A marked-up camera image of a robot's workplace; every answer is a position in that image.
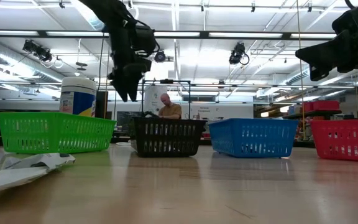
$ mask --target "green basket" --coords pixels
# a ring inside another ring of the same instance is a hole
[[[115,125],[116,121],[65,113],[0,113],[5,151],[26,154],[105,150]]]

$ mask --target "red box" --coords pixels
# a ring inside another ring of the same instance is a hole
[[[339,110],[339,102],[336,100],[319,100],[313,102],[313,110]]]
[[[313,111],[313,102],[303,103],[303,108],[305,109],[305,112]]]

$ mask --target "person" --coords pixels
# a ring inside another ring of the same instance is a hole
[[[160,118],[181,119],[181,106],[171,102],[168,94],[164,93],[160,97],[161,102],[165,105],[158,112]]]

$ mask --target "white container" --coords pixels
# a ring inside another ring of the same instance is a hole
[[[87,78],[67,77],[62,81],[60,112],[94,117],[96,84]]]

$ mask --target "black basket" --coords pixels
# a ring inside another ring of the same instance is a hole
[[[134,118],[140,157],[186,157],[197,154],[206,121]]]

